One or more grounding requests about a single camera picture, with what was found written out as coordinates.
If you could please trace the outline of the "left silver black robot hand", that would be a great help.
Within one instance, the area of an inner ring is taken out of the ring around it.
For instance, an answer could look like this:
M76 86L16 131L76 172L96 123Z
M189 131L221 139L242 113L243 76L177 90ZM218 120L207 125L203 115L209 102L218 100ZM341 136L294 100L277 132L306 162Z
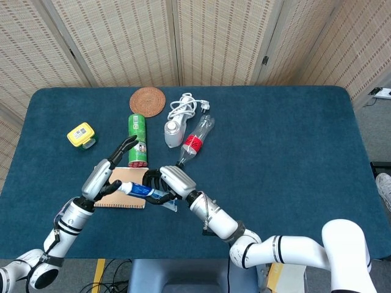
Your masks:
M122 160L123 155L136 146L138 142L137 135L126 138L107 159L103 159L98 163L82 186L82 202L93 205L121 186L121 180L117 179L110 183L109 178Z

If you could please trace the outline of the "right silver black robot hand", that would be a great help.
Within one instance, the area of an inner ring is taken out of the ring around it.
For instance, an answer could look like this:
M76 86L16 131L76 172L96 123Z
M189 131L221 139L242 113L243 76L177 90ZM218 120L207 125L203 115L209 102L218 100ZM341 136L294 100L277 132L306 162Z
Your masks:
M155 199L147 197L151 204L162 205L174 199L186 199L186 197L196 190L196 183L179 167L163 166L159 169L148 170L142 178L142 185L155 190L163 188L165 194Z

